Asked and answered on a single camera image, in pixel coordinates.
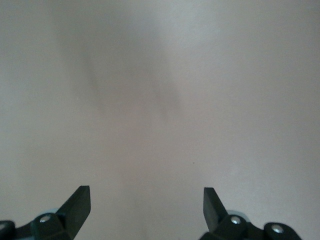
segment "white wall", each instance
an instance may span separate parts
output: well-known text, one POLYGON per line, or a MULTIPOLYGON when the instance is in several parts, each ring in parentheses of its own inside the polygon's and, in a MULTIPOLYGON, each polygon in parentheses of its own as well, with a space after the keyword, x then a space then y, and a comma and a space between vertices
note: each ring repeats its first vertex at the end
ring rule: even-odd
POLYGON ((203 187, 320 225, 320 2, 1 1, 0 219, 90 185, 77 240, 196 240, 203 187))

